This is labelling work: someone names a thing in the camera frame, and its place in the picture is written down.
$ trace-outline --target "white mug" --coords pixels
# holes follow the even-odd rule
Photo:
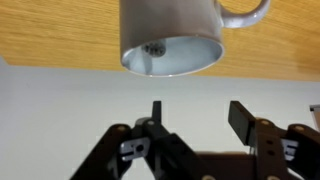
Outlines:
[[[160,77],[205,69],[224,54],[221,28],[253,25],[269,5],[234,14],[216,0],[120,0],[121,64]]]

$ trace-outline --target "screw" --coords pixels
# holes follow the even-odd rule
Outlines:
[[[303,128],[302,126],[296,126],[295,128],[296,128],[296,130],[298,130],[298,131],[304,131],[304,128]]]
[[[266,126],[270,124],[268,121],[261,121],[261,123]]]
[[[267,180],[280,180],[277,176],[268,176]]]
[[[125,126],[119,126],[118,128],[117,128],[117,130],[118,131],[124,131],[124,130],[126,130],[127,128],[125,127]]]
[[[210,176],[210,175],[205,175],[202,177],[201,180],[216,180],[214,177]]]
[[[154,125],[154,122],[153,122],[153,121],[148,121],[148,124],[149,124],[150,126],[153,126],[153,125]]]
[[[151,57],[161,57],[166,53],[166,46],[163,41],[154,41],[142,46],[142,49]]]

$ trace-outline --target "robotic arm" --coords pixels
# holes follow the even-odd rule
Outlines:
[[[143,157],[156,180],[306,180],[320,179],[320,134],[292,124],[288,130],[254,118],[240,102],[231,101],[229,124],[250,154],[200,154],[161,124],[161,102],[151,118],[134,128],[108,129],[70,180],[119,180],[136,158]]]

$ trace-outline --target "wooden surface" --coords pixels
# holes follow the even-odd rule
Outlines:
[[[235,12],[257,0],[220,0]],[[11,65],[121,70],[118,0],[1,0]],[[273,0],[259,24],[224,29],[225,57],[197,75],[320,81],[320,1]]]

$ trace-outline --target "white wall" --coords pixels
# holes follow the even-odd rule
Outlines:
[[[230,100],[286,128],[314,127],[320,83],[13,67],[0,59],[0,179],[69,179],[108,127],[164,104],[164,124],[195,150],[243,151],[227,123]],[[126,179],[152,179],[142,161]]]

